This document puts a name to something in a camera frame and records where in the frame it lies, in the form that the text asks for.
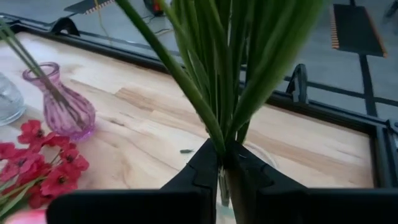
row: pink glass vase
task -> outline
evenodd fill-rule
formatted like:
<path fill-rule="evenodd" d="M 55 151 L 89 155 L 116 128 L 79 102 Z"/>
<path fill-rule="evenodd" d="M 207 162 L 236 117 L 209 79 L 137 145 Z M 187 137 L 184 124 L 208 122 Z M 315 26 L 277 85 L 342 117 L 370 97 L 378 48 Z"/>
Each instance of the pink glass vase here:
<path fill-rule="evenodd" d="M 61 136 L 69 136 L 78 141 L 93 133 L 95 109 L 93 105 L 77 92 L 66 87 L 60 80 L 60 67 L 53 62 L 41 63 L 40 68 L 63 97 L 55 99 L 43 81 L 31 70 L 22 74 L 23 78 L 37 86 L 43 92 L 44 118 L 49 128 Z"/>

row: wooden floor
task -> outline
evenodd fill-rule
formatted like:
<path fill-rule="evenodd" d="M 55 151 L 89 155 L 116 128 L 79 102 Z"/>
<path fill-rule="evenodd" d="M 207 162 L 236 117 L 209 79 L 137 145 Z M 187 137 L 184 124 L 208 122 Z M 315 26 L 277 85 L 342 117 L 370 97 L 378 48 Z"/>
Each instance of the wooden floor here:
<path fill-rule="evenodd" d="M 60 64 L 64 84 L 97 110 L 95 134 L 78 144 L 90 162 L 81 189 L 159 188 L 193 156 L 179 151 L 198 149 L 207 138 L 171 76 L 30 34 L 18 38 L 38 62 Z M 0 69 L 27 104 L 20 120 L 0 127 L 1 141 L 15 141 L 23 121 L 43 120 L 42 95 L 21 78 L 25 65 L 5 43 Z M 373 185 L 363 133 L 263 106 L 252 119 L 246 146 L 308 187 Z"/>

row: orange and black object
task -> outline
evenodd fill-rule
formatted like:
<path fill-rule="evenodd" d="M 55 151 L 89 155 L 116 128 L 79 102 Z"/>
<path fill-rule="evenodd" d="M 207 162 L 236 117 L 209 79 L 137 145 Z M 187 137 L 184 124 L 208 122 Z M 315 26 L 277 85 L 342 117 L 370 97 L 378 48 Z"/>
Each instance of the orange and black object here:
<path fill-rule="evenodd" d="M 94 0 L 84 0 L 68 6 L 64 11 L 74 12 L 78 14 L 90 14 L 101 8 L 107 6 L 108 4 L 114 3 L 114 0 L 97 0 L 98 5 L 96 5 Z"/>
<path fill-rule="evenodd" d="M 387 57 L 381 36 L 363 6 L 333 5 L 331 45 L 345 52 Z"/>
<path fill-rule="evenodd" d="M 163 15 L 163 10 L 156 0 L 144 0 L 145 7 L 153 13 L 154 16 Z"/>

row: black plastic holder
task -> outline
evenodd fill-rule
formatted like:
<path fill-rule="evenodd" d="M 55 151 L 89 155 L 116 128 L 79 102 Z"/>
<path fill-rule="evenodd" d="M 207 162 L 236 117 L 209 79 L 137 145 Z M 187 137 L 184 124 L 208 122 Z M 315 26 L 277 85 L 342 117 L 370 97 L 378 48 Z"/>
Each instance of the black plastic holder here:
<path fill-rule="evenodd" d="M 308 189 L 237 142 L 227 167 L 241 223 L 390 223 L 398 189 Z M 216 223 L 217 156 L 211 140 L 159 190 L 80 190 L 55 199 L 47 223 Z"/>
<path fill-rule="evenodd" d="M 49 30 L 53 35 L 61 33 L 65 30 L 67 34 L 80 36 L 79 30 L 76 28 L 75 23 L 69 17 L 62 17 L 55 21 Z"/>
<path fill-rule="evenodd" d="M 293 102 L 308 104 L 307 82 L 307 69 L 304 64 L 298 64 L 286 88 L 286 93 L 293 95 Z"/>

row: glass jar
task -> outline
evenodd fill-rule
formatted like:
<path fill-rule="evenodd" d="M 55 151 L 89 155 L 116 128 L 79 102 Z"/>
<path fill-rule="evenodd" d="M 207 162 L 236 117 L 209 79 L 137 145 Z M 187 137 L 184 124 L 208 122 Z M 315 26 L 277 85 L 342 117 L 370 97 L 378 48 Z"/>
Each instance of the glass jar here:
<path fill-rule="evenodd" d="M 24 111 L 22 94 L 15 84 L 0 73 L 0 126 L 15 121 Z"/>

